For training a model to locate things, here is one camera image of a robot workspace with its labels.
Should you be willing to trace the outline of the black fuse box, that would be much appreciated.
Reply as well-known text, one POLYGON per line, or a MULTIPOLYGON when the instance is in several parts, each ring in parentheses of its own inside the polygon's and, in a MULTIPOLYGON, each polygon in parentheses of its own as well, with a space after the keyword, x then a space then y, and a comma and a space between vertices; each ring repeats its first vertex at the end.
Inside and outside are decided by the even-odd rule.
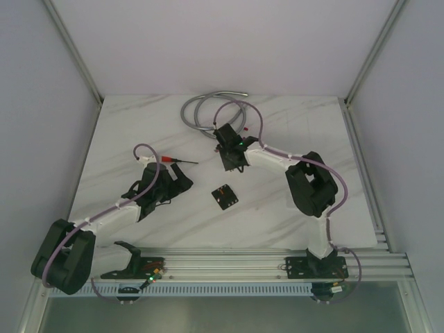
POLYGON ((239 202, 236 194, 233 192, 232 188, 227 184, 224 184, 221 187, 215 189, 212 192, 212 196, 222 210, 226 210, 229 207, 232 207, 234 204, 239 202), (218 193, 219 189, 222 189, 224 191, 224 195, 220 195, 218 193))

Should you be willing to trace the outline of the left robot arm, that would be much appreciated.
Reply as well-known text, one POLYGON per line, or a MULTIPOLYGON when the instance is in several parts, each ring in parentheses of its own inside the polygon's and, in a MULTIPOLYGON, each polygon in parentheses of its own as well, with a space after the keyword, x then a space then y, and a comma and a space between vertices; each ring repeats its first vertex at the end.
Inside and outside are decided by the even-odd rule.
POLYGON ((44 286, 67 295, 79 291, 90 278, 152 280, 141 250, 117 233, 139 223, 159 205, 190 190, 193 181, 173 163, 149 162, 141 180, 110 208, 77 221, 58 219, 47 232, 31 265, 31 273, 44 286))

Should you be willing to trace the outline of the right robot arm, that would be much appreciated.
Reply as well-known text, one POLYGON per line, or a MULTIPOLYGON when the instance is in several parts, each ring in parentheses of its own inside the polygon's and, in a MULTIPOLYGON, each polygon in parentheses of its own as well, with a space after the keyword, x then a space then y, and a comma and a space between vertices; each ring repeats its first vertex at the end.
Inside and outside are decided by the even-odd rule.
POLYGON ((328 239, 327 209, 336 201, 338 186, 325 168, 320 155, 292 155, 275 150, 256 137, 243 138, 230 124, 214 131, 216 149, 226 171, 243 172, 245 167, 261 167, 287 179, 294 205, 308 216, 307 268, 316 276, 324 276, 337 256, 328 239))

